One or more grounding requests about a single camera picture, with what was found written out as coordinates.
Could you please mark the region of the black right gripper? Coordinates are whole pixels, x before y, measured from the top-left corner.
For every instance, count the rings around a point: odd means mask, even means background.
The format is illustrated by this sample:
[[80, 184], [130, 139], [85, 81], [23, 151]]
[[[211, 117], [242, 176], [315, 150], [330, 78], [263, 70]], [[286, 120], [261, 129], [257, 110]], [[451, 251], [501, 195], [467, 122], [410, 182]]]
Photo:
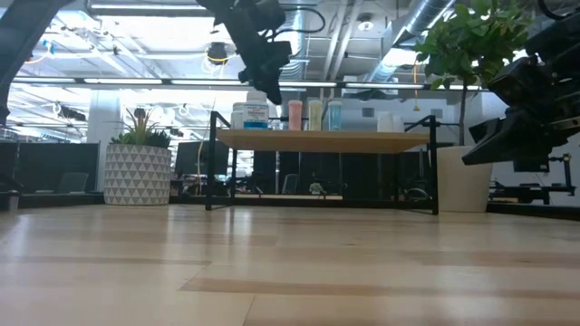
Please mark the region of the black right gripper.
[[554, 21], [525, 50], [488, 83], [506, 117], [469, 127], [476, 146], [466, 165], [546, 157], [580, 133], [580, 17]]

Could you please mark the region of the dark computer monitor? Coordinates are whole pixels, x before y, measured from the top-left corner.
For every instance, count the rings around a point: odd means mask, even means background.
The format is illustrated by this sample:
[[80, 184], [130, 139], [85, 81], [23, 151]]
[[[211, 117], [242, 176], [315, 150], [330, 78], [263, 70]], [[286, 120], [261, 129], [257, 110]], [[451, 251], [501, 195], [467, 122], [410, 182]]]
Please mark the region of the dark computer monitor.
[[[175, 173], [178, 175], [206, 175], [208, 173], [209, 145], [207, 141], [181, 142], [178, 145]], [[215, 143], [215, 175], [226, 175], [230, 148], [220, 141]]]
[[521, 159], [513, 162], [515, 172], [548, 173], [550, 171], [548, 158]]

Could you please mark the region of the leafy plant in white pot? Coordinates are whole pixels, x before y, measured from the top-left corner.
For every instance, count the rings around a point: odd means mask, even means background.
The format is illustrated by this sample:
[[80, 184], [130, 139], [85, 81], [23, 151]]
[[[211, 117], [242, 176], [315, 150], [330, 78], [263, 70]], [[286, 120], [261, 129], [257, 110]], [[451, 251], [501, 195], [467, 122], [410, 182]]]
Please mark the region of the leafy plant in white pot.
[[486, 211], [492, 166], [468, 166], [461, 159], [471, 149], [465, 144], [468, 88], [487, 85], [513, 61], [527, 40], [529, 24], [516, 0], [472, 0], [471, 6], [456, 4], [450, 16], [439, 19], [414, 46], [416, 61], [425, 64], [425, 76], [434, 78], [433, 90], [460, 83], [459, 144], [437, 150], [441, 212]]

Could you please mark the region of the black aluminium frame rail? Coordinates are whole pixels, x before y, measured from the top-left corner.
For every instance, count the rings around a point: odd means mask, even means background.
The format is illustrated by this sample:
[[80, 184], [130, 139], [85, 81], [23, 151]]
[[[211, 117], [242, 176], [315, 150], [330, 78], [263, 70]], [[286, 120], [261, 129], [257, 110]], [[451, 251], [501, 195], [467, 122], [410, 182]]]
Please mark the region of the black aluminium frame rail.
[[19, 199], [18, 209], [104, 205], [100, 194], [26, 194]]
[[552, 206], [489, 202], [488, 213], [514, 216], [533, 216], [580, 222], [580, 206]]

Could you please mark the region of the black pendant lamp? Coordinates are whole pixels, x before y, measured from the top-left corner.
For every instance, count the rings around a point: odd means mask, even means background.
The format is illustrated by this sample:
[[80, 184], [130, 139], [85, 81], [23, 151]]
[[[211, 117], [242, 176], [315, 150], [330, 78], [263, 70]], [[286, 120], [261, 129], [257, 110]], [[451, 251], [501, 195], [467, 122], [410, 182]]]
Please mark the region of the black pendant lamp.
[[213, 65], [224, 65], [228, 61], [227, 45], [221, 42], [213, 42], [206, 50], [206, 57]]

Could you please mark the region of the succulent in triangle-patterned pot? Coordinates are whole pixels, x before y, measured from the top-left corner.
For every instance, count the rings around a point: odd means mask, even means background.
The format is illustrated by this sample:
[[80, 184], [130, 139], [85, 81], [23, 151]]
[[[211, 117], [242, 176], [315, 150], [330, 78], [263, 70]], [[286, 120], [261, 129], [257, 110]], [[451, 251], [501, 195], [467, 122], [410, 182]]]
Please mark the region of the succulent in triangle-patterned pot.
[[112, 206], [164, 206], [169, 202], [171, 137], [150, 121], [151, 112], [128, 112], [127, 131], [106, 148], [104, 202]]

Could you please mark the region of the wooden shelf black metal frame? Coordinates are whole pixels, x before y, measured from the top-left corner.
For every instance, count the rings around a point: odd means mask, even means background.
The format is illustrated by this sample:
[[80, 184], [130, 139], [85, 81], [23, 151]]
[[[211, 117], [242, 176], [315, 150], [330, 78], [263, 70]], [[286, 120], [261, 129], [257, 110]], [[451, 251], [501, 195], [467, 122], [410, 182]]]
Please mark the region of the wooden shelf black metal frame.
[[[209, 119], [207, 184], [205, 187], [205, 209], [213, 205], [225, 206], [285, 206], [285, 207], [332, 207], [332, 208], [378, 208], [397, 210], [429, 209], [436, 216], [440, 212], [437, 127], [440, 124], [433, 115], [428, 115], [408, 125], [403, 132], [367, 131], [294, 131], [294, 130], [244, 130], [231, 129], [230, 124], [218, 112], [212, 111]], [[221, 141], [233, 150], [230, 195], [215, 198], [216, 142]], [[236, 197], [237, 152], [241, 150], [339, 153], [339, 154], [390, 154], [393, 166], [399, 168], [399, 155], [421, 145], [429, 147], [430, 185], [428, 199], [422, 203], [400, 200], [398, 173], [393, 173], [392, 200], [366, 199], [306, 199], [280, 196], [278, 198]]]

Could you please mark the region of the teal vial white cap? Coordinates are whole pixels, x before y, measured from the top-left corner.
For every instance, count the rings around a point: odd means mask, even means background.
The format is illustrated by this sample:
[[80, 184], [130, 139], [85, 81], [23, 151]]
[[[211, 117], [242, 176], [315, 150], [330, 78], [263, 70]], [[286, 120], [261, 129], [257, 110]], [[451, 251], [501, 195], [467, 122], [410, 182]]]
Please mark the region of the teal vial white cap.
[[342, 128], [342, 108], [340, 101], [330, 101], [328, 103], [329, 130], [340, 130]]

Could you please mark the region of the dark office partition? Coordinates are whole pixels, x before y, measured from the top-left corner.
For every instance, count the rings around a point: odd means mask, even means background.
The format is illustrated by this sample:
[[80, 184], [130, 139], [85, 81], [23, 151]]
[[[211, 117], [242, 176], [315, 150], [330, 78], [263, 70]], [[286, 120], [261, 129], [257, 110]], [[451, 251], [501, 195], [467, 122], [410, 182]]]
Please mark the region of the dark office partition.
[[92, 192], [99, 154], [97, 144], [0, 142], [0, 192]]

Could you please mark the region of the long ceiling light rail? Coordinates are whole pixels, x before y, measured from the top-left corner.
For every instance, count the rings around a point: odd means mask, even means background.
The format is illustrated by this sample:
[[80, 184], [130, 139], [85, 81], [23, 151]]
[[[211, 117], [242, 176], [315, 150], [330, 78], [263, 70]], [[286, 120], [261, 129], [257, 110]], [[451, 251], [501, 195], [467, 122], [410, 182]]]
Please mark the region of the long ceiling light rail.
[[[249, 83], [238, 80], [217, 79], [145, 79], [145, 78], [66, 78], [17, 76], [12, 87], [60, 87], [88, 89], [244, 89], [250, 90]], [[420, 83], [373, 83], [344, 81], [280, 81], [281, 91], [306, 89], [344, 89], [379, 91], [430, 91], [429, 84]]]

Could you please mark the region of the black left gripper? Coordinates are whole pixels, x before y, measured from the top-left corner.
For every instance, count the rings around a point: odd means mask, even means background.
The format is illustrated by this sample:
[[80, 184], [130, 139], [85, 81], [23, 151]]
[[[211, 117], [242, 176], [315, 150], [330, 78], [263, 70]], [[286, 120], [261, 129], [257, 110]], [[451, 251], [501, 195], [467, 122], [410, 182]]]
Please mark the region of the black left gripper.
[[[259, 34], [275, 30], [285, 22], [278, 0], [198, 0], [214, 14], [214, 25], [223, 24], [246, 68], [238, 73], [241, 83], [260, 89], [275, 105], [282, 103], [280, 68], [262, 67], [266, 62], [266, 40]], [[259, 78], [251, 71], [259, 70]]]

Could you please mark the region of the yellow vial white cap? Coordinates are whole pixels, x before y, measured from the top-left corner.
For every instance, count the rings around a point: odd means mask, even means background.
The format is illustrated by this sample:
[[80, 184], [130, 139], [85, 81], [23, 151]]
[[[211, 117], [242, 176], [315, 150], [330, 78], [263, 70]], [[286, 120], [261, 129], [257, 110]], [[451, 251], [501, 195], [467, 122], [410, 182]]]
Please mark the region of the yellow vial white cap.
[[323, 103], [320, 100], [308, 102], [309, 130], [322, 130], [323, 111]]

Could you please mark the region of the ribbed silver ventilation duct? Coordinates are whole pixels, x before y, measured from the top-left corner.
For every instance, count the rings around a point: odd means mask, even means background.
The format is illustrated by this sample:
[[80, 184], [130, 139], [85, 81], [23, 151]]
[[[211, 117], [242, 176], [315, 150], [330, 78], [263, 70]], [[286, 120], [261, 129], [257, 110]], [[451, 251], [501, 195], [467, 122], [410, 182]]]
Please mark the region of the ribbed silver ventilation duct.
[[286, 20], [280, 27], [288, 29], [276, 37], [277, 41], [288, 41], [292, 47], [290, 63], [282, 68], [280, 80], [300, 80], [304, 77], [306, 65], [306, 34], [298, 33], [298, 30], [309, 30], [312, 26], [309, 22], [311, 13], [303, 10], [301, 5], [284, 5]]

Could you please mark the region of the smooth silver ventilation duct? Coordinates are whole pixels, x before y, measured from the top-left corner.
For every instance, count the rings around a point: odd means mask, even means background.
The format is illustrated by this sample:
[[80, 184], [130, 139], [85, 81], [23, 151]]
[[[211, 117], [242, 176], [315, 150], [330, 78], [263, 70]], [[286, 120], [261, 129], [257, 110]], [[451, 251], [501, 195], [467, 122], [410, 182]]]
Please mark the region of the smooth silver ventilation duct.
[[454, 5], [456, 0], [411, 0], [409, 12], [389, 22], [382, 35], [382, 56], [365, 77], [366, 82], [387, 82], [400, 63], [390, 56], [409, 41], [418, 41]]

